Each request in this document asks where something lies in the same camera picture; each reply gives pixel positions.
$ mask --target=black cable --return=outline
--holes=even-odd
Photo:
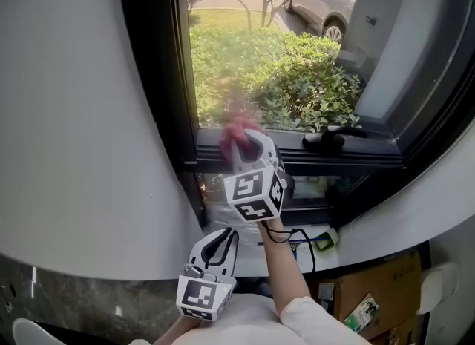
[[[267,231],[267,236],[270,238],[270,240],[274,243],[285,243],[287,242],[288,240],[290,240],[290,238],[293,236],[294,233],[297,233],[297,232],[300,232],[302,233],[302,235],[304,236],[305,240],[307,241],[309,247],[310,247],[310,255],[312,256],[312,263],[313,263],[313,267],[312,267],[312,272],[315,272],[315,267],[316,267],[316,262],[315,262],[315,255],[313,254],[313,247],[312,247],[312,243],[310,242],[310,239],[309,239],[309,236],[307,235],[307,233],[302,229],[302,228],[296,228],[296,229],[292,229],[291,231],[278,231],[278,230],[274,230],[274,229],[271,229],[268,225],[267,225],[267,222],[266,221],[261,221],[262,223],[262,226],[266,229]],[[288,238],[283,240],[283,241],[277,241],[275,240],[272,235],[270,235],[270,232],[273,232],[273,233],[277,233],[277,234],[288,234]]]

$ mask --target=outdoor road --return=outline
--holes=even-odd
[[[243,0],[243,2],[250,10],[262,11],[262,0]],[[243,9],[243,6],[237,0],[201,0],[196,3],[194,9]],[[286,13],[283,7],[279,8],[275,18],[281,30],[294,31],[297,34],[307,31],[307,23],[295,14]]]

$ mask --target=black window frame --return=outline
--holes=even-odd
[[[122,0],[122,7],[160,137],[204,226],[206,210],[196,174],[229,173],[231,169],[220,156],[221,130],[199,127],[194,93],[189,93],[193,91],[193,76],[186,0]],[[466,28],[475,32],[473,5]],[[339,155],[307,151],[301,144],[302,133],[267,131],[292,175],[363,177],[358,188],[331,208],[286,210],[282,214],[284,223],[330,223],[339,228],[393,196],[442,156],[475,117],[475,52],[465,53],[463,59],[467,58],[463,72],[445,91],[449,97],[439,101],[438,114],[422,112],[416,135],[403,149],[391,133],[384,133],[380,125],[371,122],[364,126],[368,138],[344,136],[344,151]],[[457,59],[454,57],[453,63],[460,66]]]

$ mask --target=car wheel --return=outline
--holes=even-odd
[[[289,14],[292,14],[293,13],[293,10],[292,10],[292,0],[288,0],[285,4],[284,4],[284,9],[286,12],[288,12]]]
[[[343,32],[344,30],[340,22],[330,22],[324,29],[324,36],[340,45],[343,40]]]

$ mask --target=marble floor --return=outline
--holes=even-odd
[[[74,277],[0,255],[0,336],[14,345],[17,318],[129,344],[153,343],[178,318],[177,280],[127,282]]]

